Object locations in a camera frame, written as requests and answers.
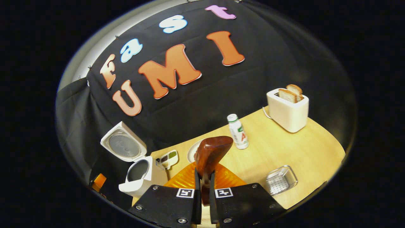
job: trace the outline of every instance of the orange letter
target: orange letter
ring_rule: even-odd
[[[124,81],[124,83],[121,85],[121,89],[127,92],[129,98],[131,98],[132,102],[134,103],[134,106],[132,108],[128,106],[124,99],[122,99],[121,91],[119,90],[114,93],[113,101],[118,104],[118,106],[125,114],[129,116],[136,116],[138,113],[141,112],[142,104],[138,96],[135,94],[134,90],[131,88],[131,81]]]
[[[213,40],[221,51],[224,58],[222,64],[225,66],[231,66],[245,60],[245,57],[238,53],[229,36],[230,32],[228,31],[213,32],[207,35],[207,39]]]
[[[100,74],[104,76],[104,80],[107,82],[107,89],[111,88],[115,81],[115,74],[111,74],[111,72],[115,71],[115,65],[112,62],[114,59],[115,55],[111,54],[100,70]]]
[[[201,71],[196,70],[190,63],[184,49],[184,44],[169,48],[166,51],[166,67],[154,61],[147,61],[139,68],[138,72],[145,75],[155,91],[153,95],[155,99],[160,99],[169,93],[169,89],[163,87],[160,82],[172,89],[177,88],[176,73],[180,85],[188,84],[201,77]]]

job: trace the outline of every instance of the wire mesh basket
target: wire mesh basket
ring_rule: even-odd
[[[270,194],[275,196],[296,186],[298,180],[290,166],[282,166],[267,175],[266,183]]]

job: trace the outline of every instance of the white plastic bottle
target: white plastic bottle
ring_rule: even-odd
[[[239,121],[236,114],[231,114],[226,117],[229,123],[230,133],[238,149],[245,149],[249,146],[247,135],[243,130],[242,123]]]

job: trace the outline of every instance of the white plate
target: white plate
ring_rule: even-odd
[[[194,154],[197,152],[198,147],[200,146],[201,141],[203,141],[203,139],[201,139],[200,141],[196,142],[194,145],[192,145],[190,147],[190,149],[188,150],[188,154],[187,154],[187,160],[190,163],[195,162],[194,160]]]

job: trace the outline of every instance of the letter m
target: letter m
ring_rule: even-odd
[[[180,85],[188,84],[201,77],[201,71],[196,70],[190,63],[184,49],[184,44],[169,48],[166,51],[165,67],[154,61],[147,61],[139,68],[138,72],[145,75],[152,86],[155,99],[160,99],[169,93],[169,89],[163,87],[161,83],[171,89],[177,88],[176,73]]]

